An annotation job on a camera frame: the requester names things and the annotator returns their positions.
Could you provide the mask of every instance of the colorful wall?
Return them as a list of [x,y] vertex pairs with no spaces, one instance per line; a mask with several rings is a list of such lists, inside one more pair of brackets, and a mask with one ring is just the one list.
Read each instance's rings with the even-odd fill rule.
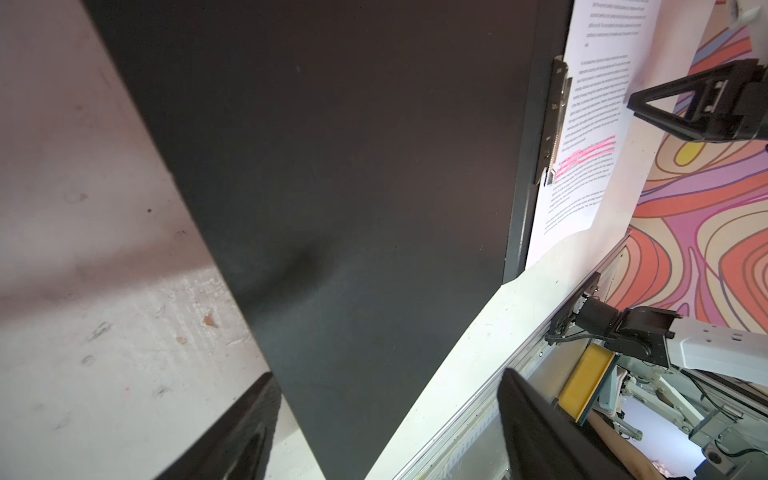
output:
[[[715,5],[690,74],[750,58],[745,28]],[[676,112],[690,97],[678,99]],[[701,321],[768,331],[765,141],[687,143],[666,135],[631,221],[610,303],[652,305]]]

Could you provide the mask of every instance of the metal clip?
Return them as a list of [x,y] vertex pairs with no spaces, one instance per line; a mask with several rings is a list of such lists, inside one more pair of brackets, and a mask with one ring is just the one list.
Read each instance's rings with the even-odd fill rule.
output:
[[565,108],[571,94],[571,77],[568,77],[568,64],[558,55],[552,61],[552,75],[549,82],[547,111],[544,115],[544,128],[538,149],[538,163],[535,182],[538,185],[554,183],[554,162],[558,154],[558,145],[565,121]]

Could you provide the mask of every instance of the white paper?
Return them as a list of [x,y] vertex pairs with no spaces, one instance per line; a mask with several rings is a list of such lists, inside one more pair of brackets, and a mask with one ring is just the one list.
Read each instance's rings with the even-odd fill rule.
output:
[[577,0],[564,59],[571,95],[555,182],[539,188],[526,267],[592,225],[627,136],[630,88],[650,51],[660,0]]

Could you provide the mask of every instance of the table surface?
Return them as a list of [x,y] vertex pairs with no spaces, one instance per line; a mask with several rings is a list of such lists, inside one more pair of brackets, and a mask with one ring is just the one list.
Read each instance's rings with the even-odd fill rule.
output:
[[[663,4],[646,84],[685,75],[711,4]],[[150,478],[268,367],[81,5],[6,2],[0,38],[0,478]],[[660,138],[633,124],[593,227],[499,289],[367,478],[395,476],[622,238]],[[287,408],[268,475],[322,478]]]

